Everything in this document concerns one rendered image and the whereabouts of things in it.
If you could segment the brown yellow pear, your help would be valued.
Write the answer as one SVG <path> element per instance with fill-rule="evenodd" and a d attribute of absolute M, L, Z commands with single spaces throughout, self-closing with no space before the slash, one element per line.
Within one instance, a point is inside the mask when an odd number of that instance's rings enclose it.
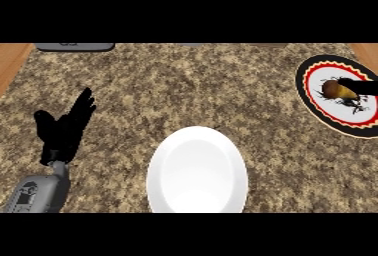
<path fill-rule="evenodd" d="M 322 95 L 328 99 L 358 99 L 358 94 L 337 80 L 327 80 L 322 85 Z"/>

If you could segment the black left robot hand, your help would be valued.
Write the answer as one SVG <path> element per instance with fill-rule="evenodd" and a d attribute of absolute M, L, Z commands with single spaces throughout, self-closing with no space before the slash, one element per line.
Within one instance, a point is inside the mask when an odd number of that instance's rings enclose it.
<path fill-rule="evenodd" d="M 59 119 L 55 119 L 45 110 L 34 112 L 37 136 L 43 141 L 40 163 L 45 166 L 55 161 L 61 161 L 65 164 L 73 161 L 95 110 L 92 89 L 86 88 L 70 112 Z"/>

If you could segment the black red patterned plate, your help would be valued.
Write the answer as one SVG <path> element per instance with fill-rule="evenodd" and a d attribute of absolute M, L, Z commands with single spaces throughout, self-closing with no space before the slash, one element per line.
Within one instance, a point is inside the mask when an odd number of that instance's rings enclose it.
<path fill-rule="evenodd" d="M 331 129 L 356 138 L 378 139 L 378 95 L 359 94 L 358 99 L 331 99 L 324 95 L 322 85 L 340 78 L 378 82 L 375 73 L 349 58 L 328 54 L 307 58 L 296 73 L 301 102 Z"/>

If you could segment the grey flat appliance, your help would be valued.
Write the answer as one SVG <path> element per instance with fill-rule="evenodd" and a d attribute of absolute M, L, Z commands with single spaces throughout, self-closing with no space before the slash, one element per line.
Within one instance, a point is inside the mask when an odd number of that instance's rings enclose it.
<path fill-rule="evenodd" d="M 109 51 L 114 43 L 37 43 L 36 48 L 49 52 L 96 52 Z"/>

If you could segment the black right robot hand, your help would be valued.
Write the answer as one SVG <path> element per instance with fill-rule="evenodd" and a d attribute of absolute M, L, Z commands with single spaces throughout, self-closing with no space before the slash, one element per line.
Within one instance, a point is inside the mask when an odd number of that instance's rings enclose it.
<path fill-rule="evenodd" d="M 359 95 L 378 96 L 378 81 L 353 80 L 340 78 L 338 84 L 347 87 Z"/>

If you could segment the plain white plate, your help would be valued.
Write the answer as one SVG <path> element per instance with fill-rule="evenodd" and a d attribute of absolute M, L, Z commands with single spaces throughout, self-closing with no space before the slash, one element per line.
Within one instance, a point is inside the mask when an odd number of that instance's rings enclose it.
<path fill-rule="evenodd" d="M 154 152 L 146 175 L 154 213 L 241 213 L 248 174 L 241 152 L 216 129 L 179 129 Z"/>

